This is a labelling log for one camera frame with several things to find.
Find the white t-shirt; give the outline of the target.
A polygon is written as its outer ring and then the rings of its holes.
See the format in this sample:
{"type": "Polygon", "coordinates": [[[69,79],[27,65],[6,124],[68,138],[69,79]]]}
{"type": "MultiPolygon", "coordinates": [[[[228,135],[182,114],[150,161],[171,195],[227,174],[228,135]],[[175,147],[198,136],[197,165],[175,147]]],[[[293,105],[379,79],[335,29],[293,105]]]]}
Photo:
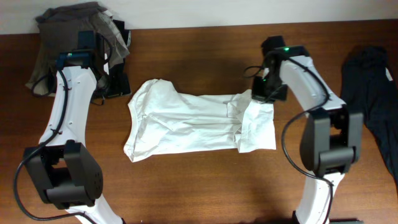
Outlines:
{"type": "Polygon", "coordinates": [[[132,127],[123,147],[131,162],[160,154],[276,149],[274,107],[251,97],[179,93],[172,82],[146,81],[127,104],[132,127]]]}

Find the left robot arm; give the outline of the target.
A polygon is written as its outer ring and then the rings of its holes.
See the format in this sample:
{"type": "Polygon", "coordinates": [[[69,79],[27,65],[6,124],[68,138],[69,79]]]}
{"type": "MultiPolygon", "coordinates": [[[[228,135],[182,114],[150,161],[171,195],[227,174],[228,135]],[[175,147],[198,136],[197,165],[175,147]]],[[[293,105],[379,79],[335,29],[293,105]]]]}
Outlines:
{"type": "Polygon", "coordinates": [[[95,99],[131,94],[123,66],[109,68],[108,39],[92,30],[78,33],[77,48],[55,62],[55,100],[39,144],[24,151],[25,167],[43,203],[66,210],[82,223],[124,223],[103,195],[103,173],[89,153],[85,129],[95,99]]]}

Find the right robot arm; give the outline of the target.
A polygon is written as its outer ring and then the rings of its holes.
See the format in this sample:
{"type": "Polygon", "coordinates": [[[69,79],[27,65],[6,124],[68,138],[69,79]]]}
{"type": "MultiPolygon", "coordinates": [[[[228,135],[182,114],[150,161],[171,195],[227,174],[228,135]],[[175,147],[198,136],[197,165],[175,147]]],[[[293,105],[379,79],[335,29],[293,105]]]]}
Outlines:
{"type": "Polygon", "coordinates": [[[335,192],[351,166],[359,160],[363,114],[350,108],[323,80],[302,45],[285,44],[281,35],[268,37],[261,45],[263,61],[252,84],[252,98],[262,103],[284,101],[292,91],[302,112],[284,126],[281,146],[290,165],[303,174],[303,195],[298,207],[281,223],[330,223],[335,192]],[[306,117],[300,142],[300,168],[287,152],[289,126],[306,117]]]}

